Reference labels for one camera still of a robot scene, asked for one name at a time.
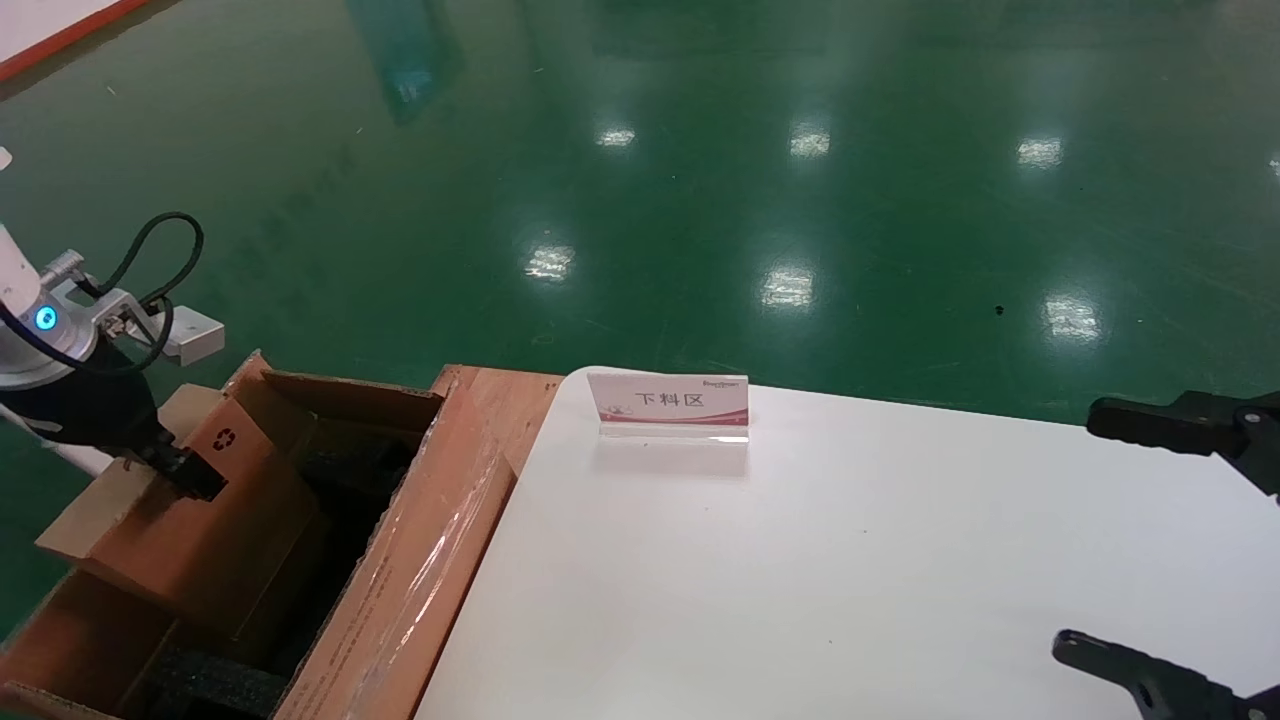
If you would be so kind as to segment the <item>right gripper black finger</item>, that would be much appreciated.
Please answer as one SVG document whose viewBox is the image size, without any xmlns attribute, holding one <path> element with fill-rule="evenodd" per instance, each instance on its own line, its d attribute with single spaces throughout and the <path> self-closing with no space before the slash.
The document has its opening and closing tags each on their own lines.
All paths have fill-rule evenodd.
<svg viewBox="0 0 1280 720">
<path fill-rule="evenodd" d="M 1265 496 L 1279 496 L 1277 392 L 1234 398 L 1187 391 L 1167 405 L 1098 398 L 1085 429 L 1103 439 L 1174 454 L 1217 455 Z"/>
<path fill-rule="evenodd" d="M 1121 687 L 1143 719 L 1277 719 L 1279 687 L 1249 697 L 1202 673 L 1076 630 L 1060 630 L 1060 664 Z"/>
</svg>

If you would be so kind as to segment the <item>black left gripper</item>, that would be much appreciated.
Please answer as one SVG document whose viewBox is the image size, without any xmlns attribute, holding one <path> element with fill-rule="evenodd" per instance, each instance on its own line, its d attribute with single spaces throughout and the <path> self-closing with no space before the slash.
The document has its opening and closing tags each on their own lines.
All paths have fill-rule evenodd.
<svg viewBox="0 0 1280 720">
<path fill-rule="evenodd" d="M 4 389 L 1 400 L 37 436 L 141 461 L 183 497 L 210 502 L 227 487 L 224 477 L 192 448 L 166 443 L 166 428 L 141 372 L 72 370 L 42 386 Z"/>
</svg>

